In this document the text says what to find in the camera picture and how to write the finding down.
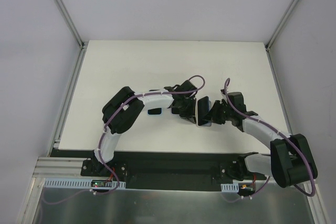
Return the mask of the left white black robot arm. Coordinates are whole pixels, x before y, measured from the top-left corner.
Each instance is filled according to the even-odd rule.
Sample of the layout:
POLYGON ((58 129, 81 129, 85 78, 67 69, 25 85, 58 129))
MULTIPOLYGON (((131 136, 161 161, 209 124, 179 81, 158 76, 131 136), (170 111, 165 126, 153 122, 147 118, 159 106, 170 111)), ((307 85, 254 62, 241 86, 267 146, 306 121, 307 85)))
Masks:
POLYGON ((143 111, 170 109, 173 114, 195 124, 197 92, 198 88, 190 80, 146 93, 135 92, 128 86, 123 87, 102 109, 103 134, 94 150, 97 159, 92 167, 94 172, 99 176, 110 173, 110 161, 121 134, 132 127, 143 111))

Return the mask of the clear translucent phone case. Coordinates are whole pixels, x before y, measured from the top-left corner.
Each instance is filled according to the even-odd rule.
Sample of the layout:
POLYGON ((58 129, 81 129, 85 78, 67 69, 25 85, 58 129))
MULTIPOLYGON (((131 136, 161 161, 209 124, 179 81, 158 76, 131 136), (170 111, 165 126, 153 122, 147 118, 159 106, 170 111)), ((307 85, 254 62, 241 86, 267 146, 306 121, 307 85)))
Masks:
POLYGON ((196 119, 196 126, 197 127, 210 127, 212 126, 212 122, 207 122, 203 125, 200 125, 199 123, 199 115, 198 115, 198 103, 196 102, 196 105, 195 105, 195 119, 196 119))

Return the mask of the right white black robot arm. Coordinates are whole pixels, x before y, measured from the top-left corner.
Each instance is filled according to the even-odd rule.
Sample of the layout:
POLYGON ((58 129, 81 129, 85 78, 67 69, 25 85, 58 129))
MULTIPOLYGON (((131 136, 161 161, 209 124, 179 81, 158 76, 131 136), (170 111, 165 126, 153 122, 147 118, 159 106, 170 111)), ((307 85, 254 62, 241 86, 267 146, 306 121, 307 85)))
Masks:
POLYGON ((258 173, 273 177, 282 188, 312 182, 318 177, 306 137, 283 133, 256 112, 248 111, 242 93, 224 94, 223 99, 213 104, 208 97, 203 97, 197 103, 197 113, 200 126, 230 122, 270 150, 269 154, 249 152, 238 155, 237 161, 226 170, 229 177, 242 181, 258 173))

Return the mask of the dark blue phone case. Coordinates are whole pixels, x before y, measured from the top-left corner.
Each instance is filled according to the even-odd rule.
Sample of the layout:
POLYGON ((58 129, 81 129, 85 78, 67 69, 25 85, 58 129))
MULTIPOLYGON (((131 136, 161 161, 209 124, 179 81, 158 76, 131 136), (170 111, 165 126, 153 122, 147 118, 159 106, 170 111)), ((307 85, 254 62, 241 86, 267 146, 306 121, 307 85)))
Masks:
POLYGON ((205 96, 197 101, 197 125, 200 127, 210 127, 212 125, 211 116, 211 102, 208 96, 205 96))

